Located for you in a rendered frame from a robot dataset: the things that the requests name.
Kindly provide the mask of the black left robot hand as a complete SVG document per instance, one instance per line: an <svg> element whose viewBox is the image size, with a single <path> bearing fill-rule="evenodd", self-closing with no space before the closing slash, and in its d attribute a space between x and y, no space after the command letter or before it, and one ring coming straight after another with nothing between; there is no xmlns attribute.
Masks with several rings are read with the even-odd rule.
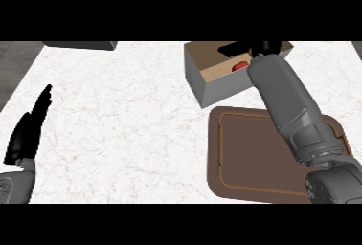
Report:
<svg viewBox="0 0 362 245"><path fill-rule="evenodd" d="M41 127L48 113L50 106L48 84L37 98L32 110L25 112L13 130L4 155L4 164L13 165L19 159L34 159L37 155Z"/></svg>

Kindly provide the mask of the brown tray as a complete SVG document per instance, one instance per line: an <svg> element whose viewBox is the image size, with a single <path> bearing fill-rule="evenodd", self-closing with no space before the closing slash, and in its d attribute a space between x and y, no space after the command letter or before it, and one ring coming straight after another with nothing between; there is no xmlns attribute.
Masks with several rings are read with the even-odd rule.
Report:
<svg viewBox="0 0 362 245"><path fill-rule="evenodd" d="M350 155L338 122L322 116ZM239 200L308 204L305 176L325 167L300 164L263 109L217 107L208 125L208 185L212 193Z"/></svg>

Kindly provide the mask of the grey cardboard box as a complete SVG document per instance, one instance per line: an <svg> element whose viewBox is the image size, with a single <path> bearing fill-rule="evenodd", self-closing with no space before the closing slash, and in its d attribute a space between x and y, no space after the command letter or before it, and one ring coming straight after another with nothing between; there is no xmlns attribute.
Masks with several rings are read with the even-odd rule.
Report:
<svg viewBox="0 0 362 245"><path fill-rule="evenodd" d="M249 64L251 53L227 57L217 48L235 41L190 41L183 44L184 79L202 108L251 87L246 67L232 72L240 61Z"/></svg>

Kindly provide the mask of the dark grey appliance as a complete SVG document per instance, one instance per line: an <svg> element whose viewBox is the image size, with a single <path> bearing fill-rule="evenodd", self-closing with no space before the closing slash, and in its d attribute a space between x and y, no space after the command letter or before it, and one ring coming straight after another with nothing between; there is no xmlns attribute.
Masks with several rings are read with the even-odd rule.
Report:
<svg viewBox="0 0 362 245"><path fill-rule="evenodd" d="M112 51L116 46L115 41L44 41L44 44L48 47L106 51Z"/></svg>

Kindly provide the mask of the red bell pepper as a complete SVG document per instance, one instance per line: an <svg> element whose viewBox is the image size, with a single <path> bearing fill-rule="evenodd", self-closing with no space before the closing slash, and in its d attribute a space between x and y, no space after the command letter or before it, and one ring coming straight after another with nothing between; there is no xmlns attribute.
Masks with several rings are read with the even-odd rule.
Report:
<svg viewBox="0 0 362 245"><path fill-rule="evenodd" d="M248 62L246 61L240 61L239 63L236 63L232 67L232 72L235 72L236 70L245 68L248 66Z"/></svg>

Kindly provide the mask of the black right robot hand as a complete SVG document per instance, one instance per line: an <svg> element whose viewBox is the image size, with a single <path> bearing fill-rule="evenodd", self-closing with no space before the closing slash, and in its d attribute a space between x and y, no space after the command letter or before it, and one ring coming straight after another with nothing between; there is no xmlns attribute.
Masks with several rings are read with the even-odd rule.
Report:
<svg viewBox="0 0 362 245"><path fill-rule="evenodd" d="M263 56L277 54L280 48L279 41L235 41L233 43L217 48L217 51L227 57L237 56L243 53L251 53L251 57L258 54Z"/></svg>

